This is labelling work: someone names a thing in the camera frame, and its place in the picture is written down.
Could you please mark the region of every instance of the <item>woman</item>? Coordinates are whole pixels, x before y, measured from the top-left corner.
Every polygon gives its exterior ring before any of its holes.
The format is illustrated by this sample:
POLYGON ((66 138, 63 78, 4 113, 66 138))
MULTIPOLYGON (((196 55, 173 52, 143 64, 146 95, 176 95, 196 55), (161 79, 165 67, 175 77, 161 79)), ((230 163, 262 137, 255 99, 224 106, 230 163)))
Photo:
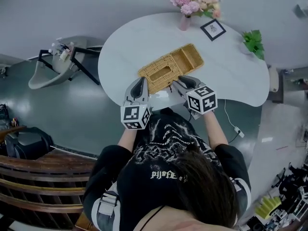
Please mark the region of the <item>woman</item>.
POLYGON ((232 228, 250 205, 247 168, 214 113, 203 118, 210 147, 167 108, 104 148, 84 195, 89 220, 104 231, 232 228))

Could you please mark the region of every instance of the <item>wooden bench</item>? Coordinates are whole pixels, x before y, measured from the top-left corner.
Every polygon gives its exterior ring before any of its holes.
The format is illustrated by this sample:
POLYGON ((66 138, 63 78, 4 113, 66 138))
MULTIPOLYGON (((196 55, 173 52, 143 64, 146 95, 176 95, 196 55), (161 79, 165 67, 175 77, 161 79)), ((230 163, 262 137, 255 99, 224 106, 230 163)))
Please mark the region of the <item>wooden bench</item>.
POLYGON ((71 230, 94 164, 58 149, 38 160, 0 156, 0 213, 32 226, 71 230))

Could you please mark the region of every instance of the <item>woven tray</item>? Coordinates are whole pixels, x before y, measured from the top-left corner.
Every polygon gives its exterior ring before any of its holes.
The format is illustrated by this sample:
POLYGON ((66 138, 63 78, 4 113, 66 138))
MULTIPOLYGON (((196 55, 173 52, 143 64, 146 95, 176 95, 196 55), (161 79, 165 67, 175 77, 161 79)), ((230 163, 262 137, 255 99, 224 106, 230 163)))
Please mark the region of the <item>woven tray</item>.
POLYGON ((170 86, 180 75, 186 75, 204 64, 199 52, 193 44, 187 44, 138 71, 139 77, 148 80, 149 93, 154 94, 170 86))

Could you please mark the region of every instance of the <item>white cable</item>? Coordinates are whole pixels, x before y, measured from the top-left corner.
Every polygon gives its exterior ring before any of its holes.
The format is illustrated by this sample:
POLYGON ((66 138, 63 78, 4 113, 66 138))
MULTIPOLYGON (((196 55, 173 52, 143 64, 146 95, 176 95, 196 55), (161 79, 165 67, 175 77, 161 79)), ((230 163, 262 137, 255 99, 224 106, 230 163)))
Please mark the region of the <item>white cable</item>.
POLYGON ((228 113, 227 113, 227 111, 226 111, 226 100, 225 100, 225 112, 226 112, 226 115, 227 115, 227 118, 228 118, 230 124, 235 128, 235 125, 233 125, 233 124, 231 123, 230 118, 229 118, 229 115, 228 115, 228 113))

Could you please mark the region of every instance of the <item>white chair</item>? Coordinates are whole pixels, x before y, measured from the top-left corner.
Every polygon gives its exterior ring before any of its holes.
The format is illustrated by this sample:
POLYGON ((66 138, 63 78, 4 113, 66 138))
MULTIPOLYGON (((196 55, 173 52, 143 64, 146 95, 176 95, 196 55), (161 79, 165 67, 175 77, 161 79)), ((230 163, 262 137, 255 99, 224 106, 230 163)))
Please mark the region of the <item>white chair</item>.
POLYGON ((70 59, 66 59, 64 62, 60 60, 59 56, 53 56, 52 65, 42 59, 42 54, 49 54, 48 50, 41 50, 39 52, 38 61, 33 77, 29 80, 29 87, 33 90, 40 89, 43 87, 49 87, 53 85, 58 85, 66 80, 71 80, 71 76, 79 69, 84 72, 91 80, 93 80, 97 85, 99 81, 94 78, 93 75, 82 65, 85 54, 99 55, 98 51, 92 51, 86 49, 87 40, 83 37, 73 37, 65 39, 67 42, 74 42, 75 47, 70 56, 70 59), (45 75, 45 68, 48 67, 57 74, 53 79, 49 79, 45 75))

